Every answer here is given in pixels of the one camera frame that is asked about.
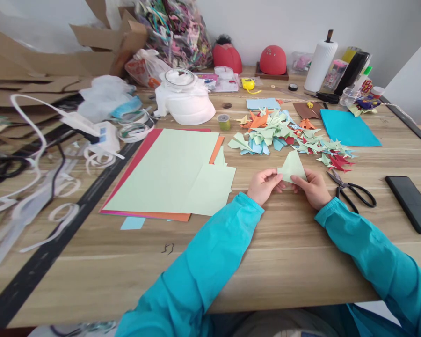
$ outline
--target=smartphone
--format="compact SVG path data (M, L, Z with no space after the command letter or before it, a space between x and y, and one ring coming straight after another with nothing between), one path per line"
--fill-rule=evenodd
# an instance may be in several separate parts
M386 176L385 181L401 204L412 226L421 234L421 193L407 176Z

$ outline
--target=thread spool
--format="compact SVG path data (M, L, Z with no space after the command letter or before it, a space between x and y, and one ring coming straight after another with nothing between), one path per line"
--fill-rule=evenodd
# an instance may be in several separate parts
M333 30L329 30L326 40L318 42L310 65L309 73L305 79L304 89L317 92L323 84L326 73L334 59L338 43L331 41Z
M221 131L229 131L231 129L231 122L229 121L229 115L223 114L217 117L218 124L220 124Z

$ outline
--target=teal jacket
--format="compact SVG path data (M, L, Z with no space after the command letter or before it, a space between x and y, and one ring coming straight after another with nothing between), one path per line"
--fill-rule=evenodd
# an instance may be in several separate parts
M212 336L206 311L240 265L264 210L244 193L201 228L187 249L124 314L116 336ZM315 220L352 256L402 327L355 305L348 336L421 336L421 269L337 198Z

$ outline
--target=plastic container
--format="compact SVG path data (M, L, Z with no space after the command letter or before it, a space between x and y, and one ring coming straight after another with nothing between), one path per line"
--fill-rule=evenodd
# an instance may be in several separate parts
M341 95L340 105L350 107L360 96L359 91L354 91L353 87L347 87L343 90L343 94Z
M382 95L384 94L385 89L382 87L373 87L370 90L370 95L373 96L376 99L379 99L382 97Z

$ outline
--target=white wall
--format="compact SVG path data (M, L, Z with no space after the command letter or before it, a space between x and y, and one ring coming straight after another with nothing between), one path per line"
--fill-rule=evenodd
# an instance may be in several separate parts
M341 57L355 45L372 54L371 78L386 86L421 46L421 0L197 0L210 35L228 34L242 63L269 44L314 52L334 29Z
M384 96L421 124L421 47L385 88Z

